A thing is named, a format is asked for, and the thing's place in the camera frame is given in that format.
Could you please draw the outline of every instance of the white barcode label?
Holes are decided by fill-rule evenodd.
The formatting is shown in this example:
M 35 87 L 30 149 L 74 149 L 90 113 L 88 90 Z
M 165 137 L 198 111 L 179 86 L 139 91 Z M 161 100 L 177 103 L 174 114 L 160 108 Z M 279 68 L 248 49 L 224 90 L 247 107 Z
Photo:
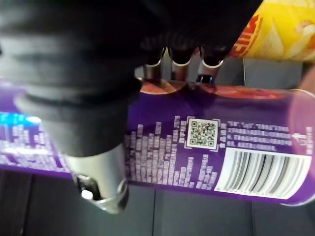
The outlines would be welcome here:
M 216 120 L 189 119 L 187 147 L 216 149 L 218 125 Z
M 303 184 L 312 158 L 227 148 L 215 191 L 288 199 Z

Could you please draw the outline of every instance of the purple can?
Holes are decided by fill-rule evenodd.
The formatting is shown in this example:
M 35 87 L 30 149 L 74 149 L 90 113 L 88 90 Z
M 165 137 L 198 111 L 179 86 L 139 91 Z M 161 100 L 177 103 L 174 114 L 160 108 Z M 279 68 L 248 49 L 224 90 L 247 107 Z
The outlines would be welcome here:
M 0 166 L 70 178 L 40 119 L 14 106 L 19 92 L 0 83 Z M 302 205 L 315 199 L 314 118 L 304 90 L 145 81 L 129 110 L 126 175 L 136 185 Z

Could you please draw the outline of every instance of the dark gray floor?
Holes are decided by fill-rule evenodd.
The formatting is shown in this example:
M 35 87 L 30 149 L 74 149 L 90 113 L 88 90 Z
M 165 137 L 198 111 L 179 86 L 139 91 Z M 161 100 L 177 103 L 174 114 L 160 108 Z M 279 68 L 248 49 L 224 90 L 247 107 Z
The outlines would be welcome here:
M 246 60 L 245 68 L 248 86 L 289 89 L 302 64 Z M 195 73 L 192 67 L 190 80 Z M 238 84 L 243 76 L 243 61 L 229 59 L 217 82 Z M 315 203 L 286 207 L 132 186 L 126 211 L 113 216 L 83 201 L 70 180 L 0 172 L 0 236 L 56 235 L 314 236 Z

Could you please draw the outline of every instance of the nutrition label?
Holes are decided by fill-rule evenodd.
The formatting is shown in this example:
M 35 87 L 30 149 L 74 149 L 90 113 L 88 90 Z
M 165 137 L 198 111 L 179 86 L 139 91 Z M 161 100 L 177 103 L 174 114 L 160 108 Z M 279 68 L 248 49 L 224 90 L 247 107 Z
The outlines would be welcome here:
M 68 173 L 63 156 L 56 155 L 40 119 L 0 113 L 0 164 Z
M 195 156 L 177 158 L 178 148 L 188 148 L 186 130 L 188 122 L 180 116 L 174 117 L 173 132 L 161 134 L 162 123 L 156 122 L 155 131 L 144 135 L 143 125 L 125 137 L 128 150 L 126 169 L 131 180 L 137 182 L 157 183 L 189 188 L 211 190 L 217 178 L 212 166 L 208 166 L 209 155 L 204 154 L 198 168 L 198 181 L 191 181 Z

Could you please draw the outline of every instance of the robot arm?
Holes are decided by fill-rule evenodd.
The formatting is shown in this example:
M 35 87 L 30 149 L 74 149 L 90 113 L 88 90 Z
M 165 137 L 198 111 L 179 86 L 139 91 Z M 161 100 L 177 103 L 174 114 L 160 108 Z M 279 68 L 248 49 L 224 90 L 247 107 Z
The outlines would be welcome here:
M 0 74 L 66 155 L 80 194 L 118 213 L 128 199 L 123 140 L 134 69 L 163 47 L 222 60 L 261 0 L 0 0 Z

